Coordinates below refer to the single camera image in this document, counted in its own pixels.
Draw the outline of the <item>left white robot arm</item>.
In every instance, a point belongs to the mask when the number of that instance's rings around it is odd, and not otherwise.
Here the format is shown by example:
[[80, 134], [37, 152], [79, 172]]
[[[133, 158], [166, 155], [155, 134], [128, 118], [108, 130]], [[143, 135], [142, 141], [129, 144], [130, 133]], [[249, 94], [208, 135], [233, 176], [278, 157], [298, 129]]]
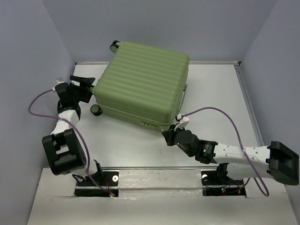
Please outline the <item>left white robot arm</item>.
[[65, 175], [71, 172], [83, 171], [93, 185], [103, 182], [104, 174], [98, 169], [90, 170], [90, 155], [87, 144], [75, 127], [81, 118], [80, 102], [88, 103], [92, 97], [95, 78], [70, 76], [71, 81], [59, 82], [54, 87], [59, 100], [57, 106], [57, 124], [52, 133], [43, 137], [50, 169], [54, 175]]

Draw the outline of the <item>green hard-shell suitcase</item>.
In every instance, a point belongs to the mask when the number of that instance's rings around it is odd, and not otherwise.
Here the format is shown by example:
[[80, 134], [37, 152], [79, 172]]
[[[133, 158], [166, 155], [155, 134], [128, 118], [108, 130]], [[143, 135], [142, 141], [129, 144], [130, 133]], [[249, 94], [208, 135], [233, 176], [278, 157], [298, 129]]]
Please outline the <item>green hard-shell suitcase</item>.
[[103, 114], [160, 129], [179, 114], [187, 88], [186, 53], [113, 41], [111, 61], [92, 89]]

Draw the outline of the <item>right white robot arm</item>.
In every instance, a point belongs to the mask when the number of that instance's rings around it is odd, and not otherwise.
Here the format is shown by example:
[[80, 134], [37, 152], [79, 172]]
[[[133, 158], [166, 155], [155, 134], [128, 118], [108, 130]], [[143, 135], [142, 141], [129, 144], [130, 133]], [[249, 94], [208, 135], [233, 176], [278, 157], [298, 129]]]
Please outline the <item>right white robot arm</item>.
[[188, 157], [202, 164], [217, 164], [216, 179], [230, 180], [269, 178], [279, 183], [299, 184], [299, 155], [278, 141], [261, 147], [230, 146], [201, 140], [191, 131], [171, 125], [162, 132], [168, 146], [176, 145]]

